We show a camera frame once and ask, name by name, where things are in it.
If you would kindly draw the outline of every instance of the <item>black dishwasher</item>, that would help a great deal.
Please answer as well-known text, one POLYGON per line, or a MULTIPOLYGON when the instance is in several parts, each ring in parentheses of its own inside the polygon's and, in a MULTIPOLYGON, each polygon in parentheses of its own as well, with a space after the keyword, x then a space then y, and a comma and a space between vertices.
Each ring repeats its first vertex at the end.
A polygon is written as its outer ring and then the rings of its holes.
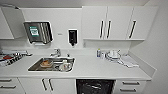
POLYGON ((114 80, 76 79, 77 94, 112 94, 114 80))

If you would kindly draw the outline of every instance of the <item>drawer handle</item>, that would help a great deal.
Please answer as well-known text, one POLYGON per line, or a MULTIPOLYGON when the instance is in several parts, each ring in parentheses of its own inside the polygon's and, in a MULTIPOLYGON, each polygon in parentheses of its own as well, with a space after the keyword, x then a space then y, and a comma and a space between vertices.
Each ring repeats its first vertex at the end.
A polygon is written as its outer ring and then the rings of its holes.
POLYGON ((136 82, 136 83, 129 83, 129 82, 122 82, 123 85, 140 85, 139 82, 136 82))
POLYGON ((135 23, 136 23, 136 21, 133 21, 133 26, 132 26, 132 30, 131 30, 131 34, 130 34, 130 36, 129 36, 129 39, 132 37, 132 34, 133 34, 133 32, 134 32, 135 23))
POLYGON ((111 21, 109 21, 109 27, 108 27, 107 38, 109 37, 109 33, 110 33, 110 24, 111 24, 111 21))
POLYGON ((15 89, 16 86, 13 86, 13 87, 4 87, 4 86, 1 86, 0 89, 15 89))
POLYGON ((102 21, 102 23, 101 23, 101 29, 100 29, 100 38, 102 37, 102 31, 103 31, 103 21, 102 21))
POLYGON ((42 83, 43 83, 43 86, 44 86, 44 90, 46 91, 47 88, 46 88, 46 86, 45 86, 44 79, 42 79, 42 83))
POLYGON ((0 80, 0 82, 11 82, 12 79, 9 79, 9 80, 0 80))
POLYGON ((51 79, 49 79, 49 83, 50 83, 51 90, 53 91, 53 87, 52 87, 52 84, 51 84, 51 79))
POLYGON ((120 89, 121 92, 136 92, 136 89, 120 89))

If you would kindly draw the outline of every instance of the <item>upper cabinet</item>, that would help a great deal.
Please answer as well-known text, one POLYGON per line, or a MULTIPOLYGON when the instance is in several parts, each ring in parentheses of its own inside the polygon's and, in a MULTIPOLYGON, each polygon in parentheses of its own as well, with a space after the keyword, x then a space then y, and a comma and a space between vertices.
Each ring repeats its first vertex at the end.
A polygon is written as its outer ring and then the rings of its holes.
POLYGON ((144 40, 157 7, 83 6, 83 39, 144 40))
POLYGON ((153 23, 157 7, 134 7, 131 17, 127 40, 145 40, 153 23))
POLYGON ((104 39, 125 40, 133 7, 108 7, 104 39))
POLYGON ((15 39, 25 35, 24 17, 20 9, 0 7, 0 39, 15 39))
POLYGON ((82 7, 82 35, 84 39, 103 39, 107 7, 82 7))

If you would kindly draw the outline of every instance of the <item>soap dispenser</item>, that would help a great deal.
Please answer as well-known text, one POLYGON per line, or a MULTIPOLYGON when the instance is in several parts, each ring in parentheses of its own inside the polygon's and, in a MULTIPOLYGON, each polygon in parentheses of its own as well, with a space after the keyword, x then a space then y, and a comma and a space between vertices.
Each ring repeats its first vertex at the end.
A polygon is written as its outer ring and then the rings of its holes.
POLYGON ((68 30, 69 31, 69 43, 74 47, 77 44, 77 30, 68 30))

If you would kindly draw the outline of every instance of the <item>paper towel dispenser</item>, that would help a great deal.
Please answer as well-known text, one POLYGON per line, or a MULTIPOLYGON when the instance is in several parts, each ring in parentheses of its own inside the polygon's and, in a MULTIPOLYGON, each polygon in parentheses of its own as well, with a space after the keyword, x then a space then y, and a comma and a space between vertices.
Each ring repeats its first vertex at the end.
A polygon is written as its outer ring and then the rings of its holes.
POLYGON ((47 44, 52 41, 49 22, 24 22, 30 43, 42 42, 47 44))

